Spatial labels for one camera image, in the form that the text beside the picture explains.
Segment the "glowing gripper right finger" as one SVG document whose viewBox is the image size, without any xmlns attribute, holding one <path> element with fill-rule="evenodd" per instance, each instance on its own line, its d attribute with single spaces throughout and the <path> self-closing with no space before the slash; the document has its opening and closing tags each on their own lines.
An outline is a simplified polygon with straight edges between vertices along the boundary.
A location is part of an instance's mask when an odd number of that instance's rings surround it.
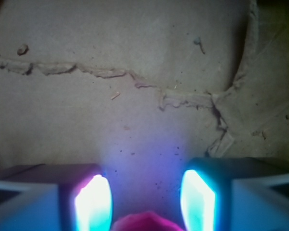
<svg viewBox="0 0 289 231">
<path fill-rule="evenodd" d="M 180 188 L 188 231 L 289 231 L 289 162 L 193 158 Z"/>
</svg>

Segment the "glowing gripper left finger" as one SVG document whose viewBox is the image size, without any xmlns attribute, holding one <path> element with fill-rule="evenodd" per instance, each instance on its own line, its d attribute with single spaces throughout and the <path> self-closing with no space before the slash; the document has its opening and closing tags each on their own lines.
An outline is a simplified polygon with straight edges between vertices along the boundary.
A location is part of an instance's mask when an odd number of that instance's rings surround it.
<svg viewBox="0 0 289 231">
<path fill-rule="evenodd" d="M 0 170 L 0 231 L 108 231 L 113 199 L 98 164 Z"/>
</svg>

